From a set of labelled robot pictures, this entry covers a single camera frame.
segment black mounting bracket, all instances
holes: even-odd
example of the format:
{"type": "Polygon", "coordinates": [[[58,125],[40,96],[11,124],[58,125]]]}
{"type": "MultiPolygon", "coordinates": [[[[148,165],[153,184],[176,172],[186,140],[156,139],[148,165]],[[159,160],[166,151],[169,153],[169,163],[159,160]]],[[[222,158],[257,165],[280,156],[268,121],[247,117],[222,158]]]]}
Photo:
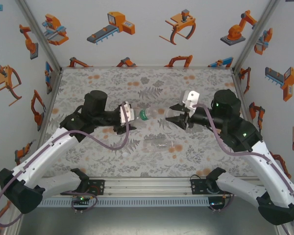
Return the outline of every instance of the black mounting bracket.
{"type": "Polygon", "coordinates": [[[96,196],[103,195],[104,182],[104,180],[89,180],[88,193],[92,193],[96,196]]]}
{"type": "Polygon", "coordinates": [[[201,194],[223,195],[224,194],[222,190],[218,192],[210,191],[207,187],[206,179],[191,179],[190,181],[191,181],[192,195],[201,195],[201,194]]]}

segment white wall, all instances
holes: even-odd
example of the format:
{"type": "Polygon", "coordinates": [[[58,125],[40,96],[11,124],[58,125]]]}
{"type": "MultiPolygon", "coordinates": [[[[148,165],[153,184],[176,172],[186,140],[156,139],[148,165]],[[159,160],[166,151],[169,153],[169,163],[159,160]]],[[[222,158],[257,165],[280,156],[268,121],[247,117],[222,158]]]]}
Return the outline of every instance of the white wall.
{"type": "MultiPolygon", "coordinates": [[[[265,78],[265,67],[281,74],[291,66],[294,68],[294,2],[280,2],[265,29],[270,27],[273,28],[273,36],[269,48],[263,55],[252,51],[244,63],[244,69],[251,67],[250,89],[245,98],[247,104],[254,101],[266,110],[262,135],[269,150],[284,158],[294,182],[294,85],[293,96],[285,102],[279,85],[265,78]]],[[[245,86],[246,79],[242,82],[243,89],[245,86]]]]}
{"type": "MultiPolygon", "coordinates": [[[[29,51],[25,46],[25,37],[20,33],[19,24],[28,26],[14,0],[0,0],[3,11],[0,11],[0,65],[9,65],[16,70],[22,84],[15,88],[15,93],[22,98],[8,106],[14,97],[7,90],[0,91],[0,170],[3,168],[13,169],[14,151],[22,149],[33,139],[37,141],[32,145],[31,152],[37,148],[40,132],[34,115],[30,109],[34,89],[38,91],[46,107],[50,103],[51,93],[47,95],[45,84],[45,62],[48,60],[41,45],[39,45],[38,58],[30,60],[29,51]]],[[[33,33],[28,33],[32,41],[37,42],[33,33]]],[[[17,80],[12,76],[13,85],[17,80]]],[[[43,109],[38,102],[35,108],[38,112],[43,109]]],[[[2,199],[0,209],[6,204],[2,199]]]]}
{"type": "MultiPolygon", "coordinates": [[[[130,57],[137,66],[164,66],[178,55],[193,55],[191,66],[207,66],[219,59],[240,55],[247,40],[228,46],[220,40],[231,26],[238,24],[241,14],[251,11],[259,20],[269,0],[31,0],[31,8],[39,24],[47,13],[57,17],[67,28],[69,40],[59,46],[50,45],[59,63],[69,65],[69,59],[77,59],[94,66],[116,66],[121,59],[130,57]],[[196,18],[196,30],[189,40],[175,36],[177,45],[159,37],[170,38],[172,26],[165,20],[188,9],[196,18]],[[135,24],[136,33],[125,32],[110,36],[98,45],[86,39],[106,27],[107,13],[119,11],[126,20],[135,24]]],[[[248,23],[243,31],[247,39],[252,33],[248,23]]]]}

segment cable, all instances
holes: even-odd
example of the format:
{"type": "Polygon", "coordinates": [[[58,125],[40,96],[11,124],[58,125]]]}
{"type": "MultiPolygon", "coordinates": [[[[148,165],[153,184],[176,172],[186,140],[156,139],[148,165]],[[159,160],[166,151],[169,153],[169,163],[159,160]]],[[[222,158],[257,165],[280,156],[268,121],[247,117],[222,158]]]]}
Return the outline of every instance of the cable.
{"type": "MultiPolygon", "coordinates": [[[[210,123],[210,126],[212,127],[212,130],[214,132],[214,135],[216,137],[216,140],[218,142],[218,145],[220,146],[220,148],[223,150],[223,152],[225,152],[226,154],[230,155],[230,156],[234,156],[234,157],[240,157],[240,156],[249,156],[249,155],[254,155],[254,156],[257,156],[257,157],[261,157],[262,159],[265,159],[266,162],[268,164],[270,164],[271,160],[264,154],[260,154],[260,153],[254,153],[254,152],[241,152],[241,153],[232,153],[230,151],[228,151],[223,143],[222,143],[222,140],[221,138],[219,137],[218,133],[217,133],[217,129],[215,127],[215,124],[214,124],[214,121],[211,117],[211,114],[207,108],[206,105],[204,104],[196,104],[196,105],[193,105],[193,108],[196,108],[196,107],[202,107],[204,110],[205,110],[205,113],[208,117],[208,120],[209,120],[209,123],[210,123]]],[[[291,185],[289,184],[289,182],[285,179],[285,177],[283,176],[283,174],[279,171],[279,169],[274,165],[274,164],[270,164],[271,167],[275,170],[275,172],[280,176],[280,178],[282,179],[282,181],[285,183],[286,187],[288,188],[288,190],[290,191],[291,195],[294,197],[294,190],[292,189],[291,185]]]]}
{"type": "Polygon", "coordinates": [[[193,176],[197,176],[199,179],[201,179],[201,177],[199,175],[194,174],[190,177],[190,180],[192,179],[193,176]]]}
{"type": "MultiPolygon", "coordinates": [[[[121,104],[121,108],[122,108],[122,111],[123,113],[125,114],[126,113],[126,110],[125,110],[125,107],[124,107],[124,104],[122,103],[121,104]]],[[[107,146],[106,144],[100,142],[99,140],[97,140],[95,137],[91,136],[90,134],[86,133],[86,132],[83,132],[83,131],[79,131],[79,130],[71,130],[71,131],[67,131],[65,133],[63,133],[62,135],[56,137],[54,140],[51,141],[51,143],[55,144],[59,139],[61,139],[62,137],[66,136],[66,135],[69,135],[69,134],[73,134],[73,133],[76,133],[76,134],[82,134],[82,135],[85,135],[89,138],[91,138],[92,140],[94,140],[95,142],[97,142],[98,144],[102,145],[103,147],[106,147],[110,150],[119,150],[119,149],[122,149],[127,141],[128,141],[128,136],[129,136],[129,123],[128,123],[128,119],[125,118],[125,125],[126,125],[126,134],[125,134],[125,138],[124,138],[124,141],[123,143],[119,146],[119,147],[110,147],[110,146],[107,146]]],[[[47,144],[42,150],[39,151],[39,153],[37,153],[37,155],[35,157],[33,157],[30,161],[28,161],[28,163],[23,167],[24,170],[26,170],[39,156],[41,156],[51,145],[50,144],[47,144]]],[[[19,171],[4,187],[3,189],[1,190],[0,192],[0,199],[1,197],[3,196],[3,194],[5,193],[5,191],[7,190],[7,188],[23,173],[23,171],[19,171]]],[[[0,223],[0,227],[2,228],[6,228],[6,227],[9,227],[13,224],[15,224],[21,217],[22,217],[23,214],[20,214],[15,220],[13,220],[12,222],[8,223],[8,224],[1,224],[0,223]]]]}
{"type": "Polygon", "coordinates": [[[290,235],[290,233],[289,233],[288,229],[285,227],[285,225],[284,225],[284,224],[281,224],[281,226],[282,226],[284,232],[285,232],[287,235],[290,235]]]}
{"type": "MultiPolygon", "coordinates": [[[[90,207],[88,207],[88,208],[82,210],[82,212],[86,212],[86,211],[91,210],[91,209],[92,209],[95,205],[97,205],[97,203],[98,203],[98,198],[96,197],[96,195],[94,195],[94,194],[92,194],[92,193],[72,192],[72,191],[67,191],[67,192],[65,192],[65,193],[67,193],[67,194],[71,194],[71,195],[79,195],[79,196],[88,195],[88,196],[92,196],[93,198],[96,199],[96,202],[95,202],[94,204],[92,204],[90,207]]],[[[73,210],[76,210],[76,209],[74,208],[74,201],[73,201],[73,200],[72,200],[72,202],[71,202],[71,208],[72,208],[73,210]]]]}

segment plastic bottle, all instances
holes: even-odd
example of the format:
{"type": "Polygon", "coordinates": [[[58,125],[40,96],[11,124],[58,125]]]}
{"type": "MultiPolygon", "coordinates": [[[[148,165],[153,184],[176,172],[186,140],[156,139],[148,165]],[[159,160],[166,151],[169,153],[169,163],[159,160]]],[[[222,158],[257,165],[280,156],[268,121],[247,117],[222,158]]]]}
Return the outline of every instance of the plastic bottle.
{"type": "Polygon", "coordinates": [[[174,146],[175,146],[175,141],[170,141],[167,139],[144,140],[142,151],[144,153],[168,151],[169,148],[172,148],[174,146]]]}
{"type": "Polygon", "coordinates": [[[165,109],[164,117],[165,118],[171,118],[171,117],[176,117],[182,114],[183,112],[172,110],[172,109],[165,109]]]}
{"type": "Polygon", "coordinates": [[[149,107],[142,109],[139,112],[139,117],[141,120],[146,121],[151,118],[157,118],[158,114],[164,114],[164,109],[159,109],[158,107],[149,107]]]}

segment leaf pattern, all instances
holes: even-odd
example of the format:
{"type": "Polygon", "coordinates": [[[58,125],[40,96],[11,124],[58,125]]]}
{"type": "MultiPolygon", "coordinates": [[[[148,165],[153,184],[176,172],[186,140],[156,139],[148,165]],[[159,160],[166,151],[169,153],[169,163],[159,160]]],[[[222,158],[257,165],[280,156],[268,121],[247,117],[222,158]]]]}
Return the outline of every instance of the leaf pattern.
{"type": "Polygon", "coordinates": [[[142,99],[144,99],[144,97],[146,97],[147,99],[151,98],[157,98],[160,93],[163,91],[163,89],[160,88],[154,88],[154,87],[146,87],[145,89],[143,89],[142,91],[139,91],[139,97],[142,97],[142,99]]]}
{"type": "MultiPolygon", "coordinates": [[[[230,70],[192,70],[174,68],[85,68],[63,70],[63,76],[44,140],[47,141],[59,123],[84,103],[92,90],[108,94],[106,110],[112,111],[128,101],[136,112],[151,106],[168,108],[179,102],[183,90],[194,89],[200,101],[210,106],[214,92],[232,82],[230,70]],[[195,79],[184,80],[190,75],[195,79]]],[[[195,125],[186,131],[165,120],[164,115],[144,122],[133,122],[125,147],[108,150],[85,138],[53,164],[46,176],[56,176],[72,168],[81,168],[90,177],[189,177],[197,171],[219,166],[235,176],[254,176],[241,158],[224,154],[212,133],[195,125]],[[144,140],[165,139],[175,146],[156,152],[143,152],[144,140]]],[[[112,127],[98,127],[92,135],[109,146],[120,146],[125,134],[116,135],[112,127]]]]}

